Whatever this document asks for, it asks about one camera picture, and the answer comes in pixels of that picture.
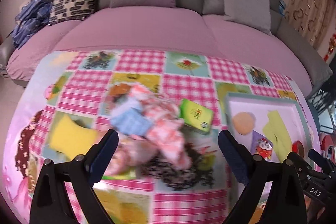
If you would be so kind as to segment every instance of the blue cloth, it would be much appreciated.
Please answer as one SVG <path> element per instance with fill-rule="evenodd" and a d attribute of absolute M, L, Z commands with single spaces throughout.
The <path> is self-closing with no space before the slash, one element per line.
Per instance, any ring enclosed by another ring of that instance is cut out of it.
<path fill-rule="evenodd" d="M 15 17 L 16 27 L 12 32 L 15 49 L 21 48 L 35 33 L 48 24 L 52 7 L 50 0 L 32 0 Z"/>
<path fill-rule="evenodd" d="M 282 15 L 282 17 L 285 17 L 285 9 L 286 9 L 286 3 L 283 0 L 280 0 L 279 13 Z"/>
<path fill-rule="evenodd" d="M 121 113 L 111 119 L 111 125 L 115 130 L 126 135 L 143 136 L 152 127 L 153 123 L 141 115 L 134 108 Z"/>

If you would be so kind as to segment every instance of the lavender sofa cover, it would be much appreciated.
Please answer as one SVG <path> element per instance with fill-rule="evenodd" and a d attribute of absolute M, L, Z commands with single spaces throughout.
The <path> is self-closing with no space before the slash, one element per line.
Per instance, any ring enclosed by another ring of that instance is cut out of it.
<path fill-rule="evenodd" d="M 106 8 L 85 21 L 47 26 L 12 55 L 7 70 L 13 79 L 30 80 L 39 61 L 52 51 L 128 48 L 228 58 L 288 75 L 304 96 L 312 89 L 301 62 L 276 37 L 183 8 Z"/>
<path fill-rule="evenodd" d="M 29 81 L 43 57 L 53 51 L 56 44 L 82 21 L 70 20 L 45 26 L 11 55 L 7 72 L 14 80 Z"/>
<path fill-rule="evenodd" d="M 65 35 L 54 51 L 129 48 L 224 56 L 198 13 L 146 6 L 100 10 Z"/>
<path fill-rule="evenodd" d="M 306 97 L 312 91 L 310 77 L 295 54 L 278 38 L 219 15 L 203 16 L 221 52 L 234 61 L 291 77 Z"/>

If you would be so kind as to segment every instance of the pile of clothes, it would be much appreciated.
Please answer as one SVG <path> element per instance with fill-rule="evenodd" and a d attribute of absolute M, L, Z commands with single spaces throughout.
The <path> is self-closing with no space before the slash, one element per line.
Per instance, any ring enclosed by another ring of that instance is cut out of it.
<path fill-rule="evenodd" d="M 133 85 L 111 111 L 111 125 L 120 140 L 105 175 L 119 175 L 158 155 L 176 170 L 190 169 L 192 160 L 180 131 L 184 120 L 179 113 L 179 107 L 163 95 Z"/>
<path fill-rule="evenodd" d="M 22 8 L 15 17 L 16 27 L 11 32 L 15 49 L 20 49 L 48 24 L 52 6 L 50 0 L 32 0 Z"/>

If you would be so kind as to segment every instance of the gingham pattern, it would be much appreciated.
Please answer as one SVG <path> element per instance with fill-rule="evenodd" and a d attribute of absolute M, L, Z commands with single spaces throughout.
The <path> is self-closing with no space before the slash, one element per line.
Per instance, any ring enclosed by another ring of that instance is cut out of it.
<path fill-rule="evenodd" d="M 252 93 L 255 95 L 280 98 L 280 95 L 276 89 L 269 88 L 267 86 L 252 85 Z"/>
<path fill-rule="evenodd" d="M 130 73 L 162 73 L 164 70 L 165 53 L 161 51 L 125 50 L 115 71 Z"/>
<path fill-rule="evenodd" d="M 188 99 L 214 112 L 212 124 L 220 125 L 218 102 L 213 81 L 210 78 L 191 77 L 188 75 L 162 75 L 162 93 L 180 103 Z"/>
<path fill-rule="evenodd" d="M 51 106 L 46 106 L 41 114 L 39 122 L 37 124 L 36 130 L 29 142 L 29 150 L 31 152 L 37 153 L 38 155 L 41 153 L 43 143 L 47 132 L 49 130 L 51 121 L 53 120 L 53 116 L 55 114 L 55 108 Z"/>
<path fill-rule="evenodd" d="M 143 180 L 105 180 L 107 185 L 114 186 L 115 190 L 120 188 L 141 190 L 146 192 L 154 191 L 154 179 L 145 178 Z"/>
<path fill-rule="evenodd" d="M 74 58 L 67 70 L 77 70 L 63 87 L 59 96 L 58 108 L 97 115 L 100 103 L 107 93 L 107 87 L 112 78 L 112 71 L 78 70 L 89 52 L 80 52 Z M 275 88 L 251 85 L 241 64 L 219 58 L 207 58 L 211 70 L 211 78 L 186 75 L 166 75 L 164 71 L 165 53 L 161 51 L 124 51 L 118 61 L 115 71 L 129 73 L 161 74 L 161 90 L 170 98 L 180 103 L 186 98 L 214 111 L 213 125 L 220 125 L 219 105 L 216 99 L 213 80 L 227 81 L 235 84 L 251 86 L 254 94 L 279 97 Z M 274 86 L 278 89 L 292 90 L 282 75 L 268 72 Z M 36 133 L 31 138 L 30 149 L 37 155 L 41 153 L 43 143 L 48 133 L 55 108 L 46 106 L 39 120 Z M 107 117 L 97 116 L 93 128 L 107 131 L 110 121 Z M 38 169 L 44 158 L 39 156 Z M 227 215 L 228 195 L 226 190 L 231 187 L 230 168 L 225 166 L 226 189 L 207 192 L 172 192 L 153 193 L 151 223 L 183 223 L 208 224 L 222 223 Z M 104 181 L 107 188 L 122 191 L 123 189 L 155 192 L 155 181 L 145 180 L 108 180 Z M 85 218 L 78 204 L 71 183 L 66 183 L 67 192 L 75 215 L 80 223 Z"/>
<path fill-rule="evenodd" d="M 93 128 L 99 131 L 109 130 L 111 128 L 110 119 L 106 117 L 97 117 Z"/>
<path fill-rule="evenodd" d="M 274 87 L 276 89 L 280 89 L 280 90 L 293 90 L 291 85 L 288 83 L 286 77 L 284 77 L 283 75 L 280 75 L 278 73 L 274 73 L 271 71 L 267 71 L 269 77 L 271 77 L 271 80 L 274 84 Z"/>
<path fill-rule="evenodd" d="M 79 223 L 83 223 L 83 213 L 82 213 L 82 209 L 78 203 L 75 191 L 72 187 L 71 182 L 65 182 L 65 188 L 68 192 L 68 196 L 69 196 L 69 200 L 73 209 L 73 212 L 75 213 L 75 216 L 78 220 Z"/>
<path fill-rule="evenodd" d="M 98 114 L 111 78 L 111 71 L 77 70 L 64 85 L 57 107 L 74 112 Z"/>
<path fill-rule="evenodd" d="M 67 70 L 76 70 L 79 65 L 88 55 L 88 52 L 79 52 L 78 55 L 71 61 L 70 65 L 67 67 Z"/>
<path fill-rule="evenodd" d="M 227 215 L 225 190 L 202 193 L 156 193 L 153 201 L 153 224 L 222 223 Z"/>
<path fill-rule="evenodd" d="M 208 57 L 208 64 L 214 80 L 231 82 L 235 84 L 249 84 L 247 74 L 240 63 Z"/>

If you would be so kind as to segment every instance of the floor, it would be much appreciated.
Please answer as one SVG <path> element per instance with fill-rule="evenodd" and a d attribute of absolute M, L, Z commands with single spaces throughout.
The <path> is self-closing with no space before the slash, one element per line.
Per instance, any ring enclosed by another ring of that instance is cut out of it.
<path fill-rule="evenodd" d="M 0 177 L 2 177 L 2 151 L 5 146 L 7 131 L 12 120 L 12 116 L 16 109 L 16 105 L 19 102 L 21 95 L 24 91 L 23 87 L 15 85 L 10 78 L 2 78 L 0 76 Z M 8 202 L 7 195 L 3 189 L 2 183 L 0 183 L 0 191 L 9 204 L 10 208 L 14 211 L 15 215 L 21 220 L 22 223 L 25 223 L 17 215 L 16 210 L 13 208 L 12 204 Z"/>

